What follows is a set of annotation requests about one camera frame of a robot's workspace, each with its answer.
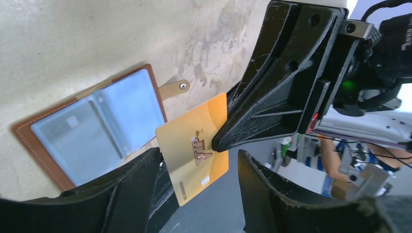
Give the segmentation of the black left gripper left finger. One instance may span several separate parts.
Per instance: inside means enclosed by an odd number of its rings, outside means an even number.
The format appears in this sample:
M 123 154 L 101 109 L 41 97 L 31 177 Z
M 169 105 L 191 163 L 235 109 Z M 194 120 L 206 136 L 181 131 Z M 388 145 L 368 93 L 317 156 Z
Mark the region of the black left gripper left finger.
M 56 198 L 1 199 L 3 233 L 144 233 L 161 153 L 151 148 L 125 165 Z

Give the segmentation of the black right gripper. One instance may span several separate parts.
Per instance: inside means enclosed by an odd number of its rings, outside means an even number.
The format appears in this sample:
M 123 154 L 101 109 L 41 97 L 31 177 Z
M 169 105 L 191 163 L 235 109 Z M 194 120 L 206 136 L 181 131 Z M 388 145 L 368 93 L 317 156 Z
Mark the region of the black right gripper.
M 411 14 L 345 19 L 342 7 L 272 0 L 227 121 L 212 148 L 307 133 L 329 108 L 347 117 L 394 110 L 412 81 Z

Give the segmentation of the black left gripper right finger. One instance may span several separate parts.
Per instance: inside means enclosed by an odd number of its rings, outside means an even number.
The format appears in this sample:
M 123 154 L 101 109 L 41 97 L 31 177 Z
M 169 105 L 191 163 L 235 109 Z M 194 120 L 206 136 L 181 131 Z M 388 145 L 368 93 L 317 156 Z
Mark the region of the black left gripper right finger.
M 248 233 L 409 233 L 411 196 L 342 201 L 307 190 L 271 171 L 245 150 L 238 177 Z

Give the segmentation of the brown leather card holder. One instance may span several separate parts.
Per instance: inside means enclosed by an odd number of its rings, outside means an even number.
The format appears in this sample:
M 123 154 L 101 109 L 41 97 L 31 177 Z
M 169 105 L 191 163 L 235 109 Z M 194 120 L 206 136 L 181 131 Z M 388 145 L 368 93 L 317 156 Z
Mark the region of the brown leather card holder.
M 150 143 L 167 121 L 164 100 L 188 92 L 180 79 L 159 86 L 144 64 L 21 119 L 12 133 L 60 191 L 114 169 Z

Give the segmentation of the gold VIP card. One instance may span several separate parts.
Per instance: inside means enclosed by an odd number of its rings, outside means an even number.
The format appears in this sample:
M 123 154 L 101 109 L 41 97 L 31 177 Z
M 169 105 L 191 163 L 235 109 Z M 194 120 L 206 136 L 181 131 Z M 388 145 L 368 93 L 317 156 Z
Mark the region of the gold VIP card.
M 179 206 L 229 170 L 229 152 L 212 148 L 212 139 L 226 120 L 226 93 L 221 93 L 156 129 Z

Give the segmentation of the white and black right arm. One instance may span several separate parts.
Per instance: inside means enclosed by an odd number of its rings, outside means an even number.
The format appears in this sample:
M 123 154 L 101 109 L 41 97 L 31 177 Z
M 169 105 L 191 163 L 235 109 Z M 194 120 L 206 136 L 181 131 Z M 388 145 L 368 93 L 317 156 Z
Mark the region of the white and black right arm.
M 360 20 L 345 0 L 272 0 L 246 71 L 229 92 L 228 117 L 215 151 L 323 133 L 412 150 L 412 16 L 375 27 L 376 10 L 411 1 L 384 0 Z

